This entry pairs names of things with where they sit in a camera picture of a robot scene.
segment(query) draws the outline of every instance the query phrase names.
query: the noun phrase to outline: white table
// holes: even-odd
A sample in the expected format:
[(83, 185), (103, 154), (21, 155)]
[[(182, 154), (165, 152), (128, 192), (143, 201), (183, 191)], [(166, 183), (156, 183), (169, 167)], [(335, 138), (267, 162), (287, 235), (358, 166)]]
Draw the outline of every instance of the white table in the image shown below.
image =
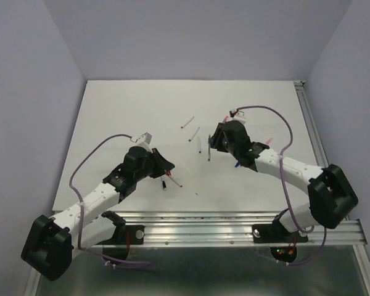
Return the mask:
[[(159, 179), (145, 179), (121, 204), (123, 211), (171, 212), (279, 212), (286, 208), (281, 182), (246, 168), (234, 168), (229, 154), (212, 150), (207, 161), (207, 138), (229, 110), (245, 105), (267, 105), (287, 118), (294, 132), (294, 143), (286, 155), (316, 164), (310, 138), (293, 81), (89, 81), (76, 122), (59, 189), (53, 206), (61, 211), (77, 201), (68, 186), (72, 171), (106, 137), (126, 133), (152, 135), (151, 146), (176, 165), (173, 177), (177, 187), (166, 179), (163, 191)], [(285, 124), (267, 110), (246, 110), (246, 128), (252, 141), (265, 142), (276, 151), (289, 141)], [(180, 126), (192, 116), (185, 128)], [(189, 136), (197, 127), (202, 153), (196, 138)], [(75, 178), (75, 186), (88, 194), (123, 161), (132, 146), (126, 138), (113, 139), (93, 155)], [(293, 206), (308, 197), (288, 185)]]

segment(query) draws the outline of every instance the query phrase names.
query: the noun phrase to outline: gray wall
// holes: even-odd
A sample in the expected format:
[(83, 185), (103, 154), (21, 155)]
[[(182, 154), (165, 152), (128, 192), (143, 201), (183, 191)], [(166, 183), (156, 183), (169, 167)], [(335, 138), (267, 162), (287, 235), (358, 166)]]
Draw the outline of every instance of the gray wall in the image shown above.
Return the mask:
[(44, 0), (88, 79), (295, 80), (350, 0)]
[(330, 162), (345, 170), (360, 203), (370, 254), (370, 0), (356, 0), (306, 84)]
[(41, 0), (0, 0), (0, 295), (22, 295), (20, 252), (49, 213), (84, 79)]

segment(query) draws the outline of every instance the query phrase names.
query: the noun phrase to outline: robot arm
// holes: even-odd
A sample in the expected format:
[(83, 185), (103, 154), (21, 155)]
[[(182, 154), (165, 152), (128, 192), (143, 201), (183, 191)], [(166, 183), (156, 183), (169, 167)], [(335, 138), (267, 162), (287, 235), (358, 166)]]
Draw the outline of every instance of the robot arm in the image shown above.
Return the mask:
[[(113, 212), (106, 212), (107, 209), (128, 197), (136, 189), (137, 182), (146, 177), (158, 178), (175, 167), (156, 148), (149, 148), (146, 140), (150, 135), (146, 135), (129, 149), (123, 163), (83, 199), (82, 246), (90, 247), (110, 239), (117, 229), (124, 231), (125, 221)], [(81, 252), (74, 250), (80, 218), (81, 205), (77, 202), (50, 218), (41, 215), (35, 219), (21, 258), (50, 281), (59, 278), (70, 266), (72, 258)]]
[[(229, 152), (243, 167), (280, 179), (281, 156), (266, 144), (252, 142), (244, 122), (244, 118), (237, 120), (235, 116), (219, 123), (210, 139), (210, 147)], [(358, 204), (356, 194), (338, 166), (321, 168), (288, 157), (282, 159), (282, 164), (286, 181), (309, 196), (310, 203), (294, 209), (301, 227), (320, 224), (334, 229)], [(288, 209), (282, 211), (271, 225), (256, 224), (254, 228), (260, 236), (254, 238), (255, 242), (282, 242), (298, 230)]]

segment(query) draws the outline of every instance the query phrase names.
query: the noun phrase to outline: gray floor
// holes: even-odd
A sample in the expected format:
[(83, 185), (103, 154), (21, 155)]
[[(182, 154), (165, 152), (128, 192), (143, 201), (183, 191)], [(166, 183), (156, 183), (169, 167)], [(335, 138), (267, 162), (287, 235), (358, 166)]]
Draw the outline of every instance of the gray floor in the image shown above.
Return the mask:
[[(298, 260), (316, 247), (300, 247)], [(303, 266), (281, 266), (261, 256), (267, 248), (134, 249), (145, 270), (113, 270), (89, 253), (57, 281), (41, 278), (37, 295), (367, 295), (352, 247), (325, 247)]]

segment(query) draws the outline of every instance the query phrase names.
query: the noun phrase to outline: wall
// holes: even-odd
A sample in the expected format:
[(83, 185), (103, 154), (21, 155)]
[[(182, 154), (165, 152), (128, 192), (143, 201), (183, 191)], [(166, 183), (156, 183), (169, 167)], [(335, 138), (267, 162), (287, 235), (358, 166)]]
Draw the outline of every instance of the wall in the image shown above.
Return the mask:
[(23, 295), (20, 252), (49, 213), (84, 79), (40, 0), (0, 0), (0, 295)]
[(356, 0), (306, 84), (327, 157), (345, 170), (360, 203), (370, 256), (370, 0)]
[(350, 0), (44, 0), (88, 79), (304, 79)]

